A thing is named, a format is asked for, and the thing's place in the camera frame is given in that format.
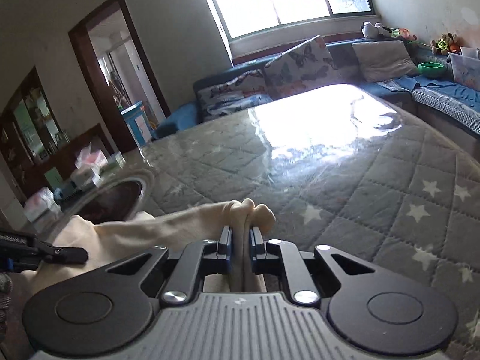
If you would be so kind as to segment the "gloved left hand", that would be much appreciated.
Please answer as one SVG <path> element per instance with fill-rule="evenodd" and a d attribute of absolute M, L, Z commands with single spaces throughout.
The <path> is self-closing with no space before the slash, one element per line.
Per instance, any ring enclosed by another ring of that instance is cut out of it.
<path fill-rule="evenodd" d="M 7 313 L 11 305 L 13 283 L 6 273 L 0 274 L 0 342 L 7 334 Z"/>

